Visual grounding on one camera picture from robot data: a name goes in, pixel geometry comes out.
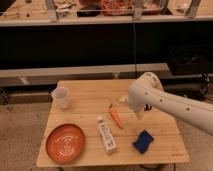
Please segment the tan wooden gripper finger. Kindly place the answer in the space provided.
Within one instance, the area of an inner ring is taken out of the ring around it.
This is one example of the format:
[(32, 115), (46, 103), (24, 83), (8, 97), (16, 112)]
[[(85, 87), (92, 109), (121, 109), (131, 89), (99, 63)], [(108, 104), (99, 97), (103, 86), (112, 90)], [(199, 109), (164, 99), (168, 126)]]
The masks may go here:
[(144, 116), (144, 113), (145, 113), (145, 109), (141, 110), (140, 112), (137, 112), (136, 113), (136, 116), (139, 120), (142, 119), (142, 117)]

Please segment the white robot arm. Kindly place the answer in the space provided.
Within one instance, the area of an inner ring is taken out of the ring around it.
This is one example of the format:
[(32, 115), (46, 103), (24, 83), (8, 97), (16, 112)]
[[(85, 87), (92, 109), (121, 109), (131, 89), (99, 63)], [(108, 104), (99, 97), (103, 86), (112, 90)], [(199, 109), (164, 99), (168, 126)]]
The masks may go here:
[(145, 104), (153, 106), (213, 136), (213, 105), (165, 92), (153, 72), (129, 86), (126, 103), (136, 114)]

